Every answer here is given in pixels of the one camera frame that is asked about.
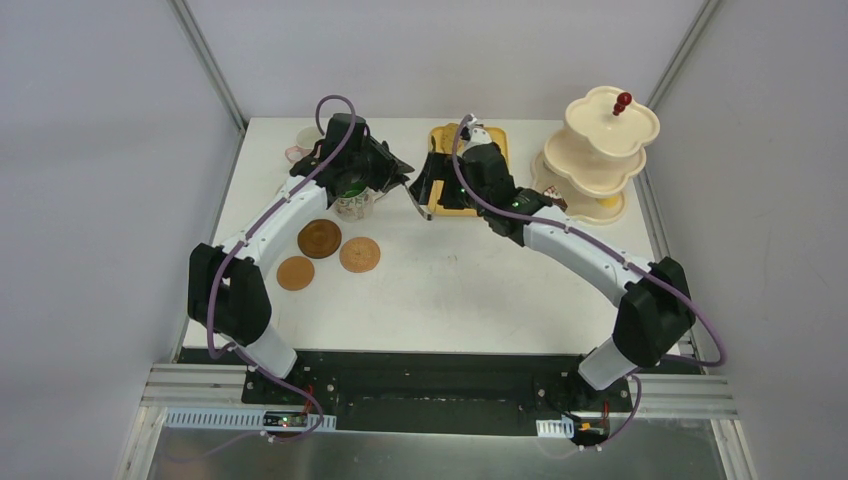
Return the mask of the metal tongs with black tips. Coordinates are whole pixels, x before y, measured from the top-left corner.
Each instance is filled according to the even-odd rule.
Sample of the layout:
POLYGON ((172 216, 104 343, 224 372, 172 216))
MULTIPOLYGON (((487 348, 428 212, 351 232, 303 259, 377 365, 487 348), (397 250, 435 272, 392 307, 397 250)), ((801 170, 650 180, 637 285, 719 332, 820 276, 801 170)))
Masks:
POLYGON ((413 195, 413 193, 411 192, 411 190, 410 190, 409 186, 408 186, 406 183, 403 183, 403 184, 402 184, 402 186, 403 186, 403 189, 404 189, 404 191, 406 192, 407 196, 409 197, 409 199, 410 199, 410 201, 411 201, 411 203, 412 203, 412 206, 415 208, 415 211, 416 211, 416 212, 417 212, 417 213, 418 213, 418 214, 419 214, 419 215, 420 215, 420 216, 421 216, 421 217, 422 217, 425 221, 431 221, 431 220, 432 220, 432 218, 433 218, 432 213, 431 213, 428 209, 424 208, 424 207, 423 207, 423 206, 419 203, 419 200, 418 200, 418 199, 417 199, 417 198, 413 195))

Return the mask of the chocolate cake slice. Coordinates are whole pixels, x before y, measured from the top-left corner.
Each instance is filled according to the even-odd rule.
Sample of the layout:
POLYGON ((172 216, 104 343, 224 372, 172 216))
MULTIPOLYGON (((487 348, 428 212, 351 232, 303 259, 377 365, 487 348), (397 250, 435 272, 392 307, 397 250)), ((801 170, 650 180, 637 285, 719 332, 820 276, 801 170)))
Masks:
POLYGON ((550 198, 551 201, 559 205, 562 209, 567 207, 567 202, 555 186, 550 186, 543 191, 543 195, 550 198))

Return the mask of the yellow cream tart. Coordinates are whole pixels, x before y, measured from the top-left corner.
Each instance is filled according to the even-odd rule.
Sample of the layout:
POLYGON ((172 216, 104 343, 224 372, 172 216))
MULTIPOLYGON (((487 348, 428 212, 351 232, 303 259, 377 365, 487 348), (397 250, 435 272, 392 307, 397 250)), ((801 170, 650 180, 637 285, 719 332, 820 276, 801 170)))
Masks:
POLYGON ((617 195, 599 198, 597 202, 605 209, 616 209, 623 202, 623 194, 619 193, 617 195))

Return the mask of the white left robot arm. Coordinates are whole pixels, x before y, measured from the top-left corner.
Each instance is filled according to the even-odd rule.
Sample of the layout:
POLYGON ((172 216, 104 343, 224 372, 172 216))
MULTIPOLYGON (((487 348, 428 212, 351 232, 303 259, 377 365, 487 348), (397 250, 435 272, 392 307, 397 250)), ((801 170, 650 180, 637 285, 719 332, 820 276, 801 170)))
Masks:
POLYGON ((209 342, 220 335, 269 372, 266 389, 279 403, 297 402, 305 378, 292 369, 297 354, 272 324, 266 276, 299 232, 356 184, 387 193, 413 171, 387 142, 373 138, 364 118, 334 114, 268 205, 221 244, 192 250, 189 318, 206 328, 209 342))

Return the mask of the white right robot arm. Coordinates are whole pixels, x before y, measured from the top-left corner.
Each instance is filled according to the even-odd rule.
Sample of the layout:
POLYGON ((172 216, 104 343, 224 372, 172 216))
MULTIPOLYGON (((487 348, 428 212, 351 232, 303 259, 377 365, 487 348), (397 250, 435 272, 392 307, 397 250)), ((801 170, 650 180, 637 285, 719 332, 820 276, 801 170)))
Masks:
POLYGON ((590 235, 551 198, 517 187, 497 144, 474 146, 457 157, 431 146, 410 188, 414 201, 424 204, 436 181, 443 184, 438 205, 474 210, 495 234, 565 266, 616 307, 610 337, 568 374, 567 393, 576 407, 595 408, 614 381, 659 363, 694 325, 677 261, 628 257, 590 235))

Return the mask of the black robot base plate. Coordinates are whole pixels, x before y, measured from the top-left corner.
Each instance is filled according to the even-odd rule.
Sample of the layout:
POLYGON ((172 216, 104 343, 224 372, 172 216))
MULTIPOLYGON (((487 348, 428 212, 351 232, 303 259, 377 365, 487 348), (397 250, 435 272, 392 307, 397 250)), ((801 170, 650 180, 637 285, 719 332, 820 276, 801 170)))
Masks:
POLYGON ((248 372, 245 404, 302 407, 338 430, 380 433, 533 436, 539 420, 628 416, 636 387, 624 379, 581 390, 577 355, 374 353, 302 350, 284 388, 248 372))

